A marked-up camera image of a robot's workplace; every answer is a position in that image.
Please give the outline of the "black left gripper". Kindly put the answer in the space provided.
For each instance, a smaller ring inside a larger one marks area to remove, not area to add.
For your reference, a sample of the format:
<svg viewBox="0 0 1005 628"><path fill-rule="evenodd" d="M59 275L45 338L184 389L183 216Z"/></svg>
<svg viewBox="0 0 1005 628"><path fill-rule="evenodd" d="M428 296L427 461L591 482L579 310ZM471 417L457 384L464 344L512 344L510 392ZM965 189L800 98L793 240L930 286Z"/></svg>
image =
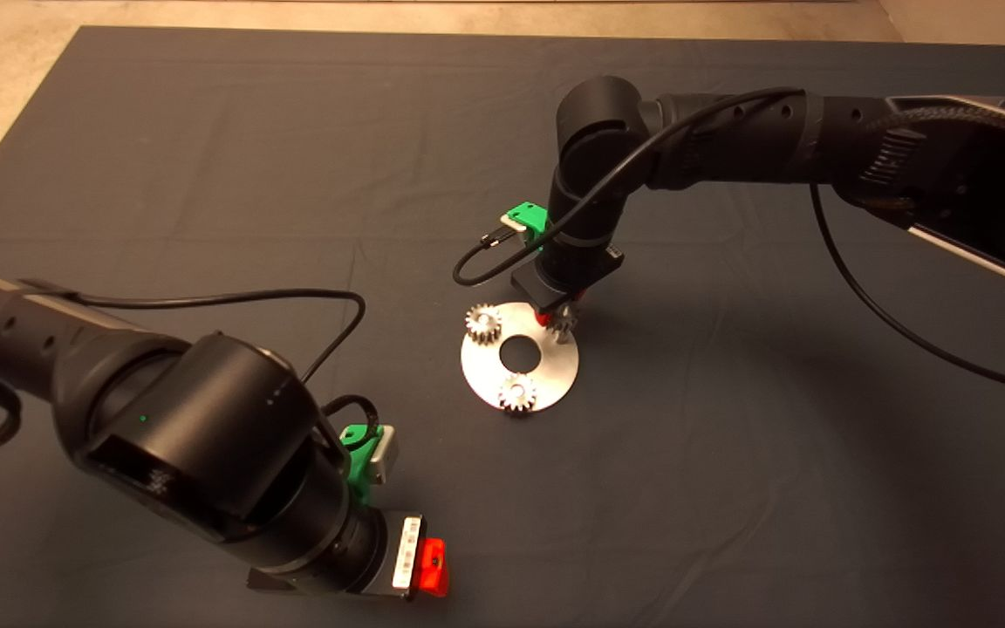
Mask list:
<svg viewBox="0 0 1005 628"><path fill-rule="evenodd" d="M248 589L263 595L398 597L410 600L416 591L446 597L450 587L447 545L427 537L427 522L415 512L375 510L373 534L343 534L338 545L310 567L283 579L255 569L248 571Z"/></svg>

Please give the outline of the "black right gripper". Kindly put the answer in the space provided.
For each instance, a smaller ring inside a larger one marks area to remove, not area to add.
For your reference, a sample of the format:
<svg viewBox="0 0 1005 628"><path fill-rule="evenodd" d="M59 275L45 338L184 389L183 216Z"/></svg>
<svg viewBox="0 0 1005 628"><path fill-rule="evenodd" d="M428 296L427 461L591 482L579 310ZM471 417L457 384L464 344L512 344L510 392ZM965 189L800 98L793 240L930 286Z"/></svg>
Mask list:
<svg viewBox="0 0 1005 628"><path fill-rule="evenodd" d="M535 310L535 320L553 329L556 310L569 302L578 307L584 293L614 273L626 256L617 246L547 245L530 262L511 271L511 286Z"/></svg>

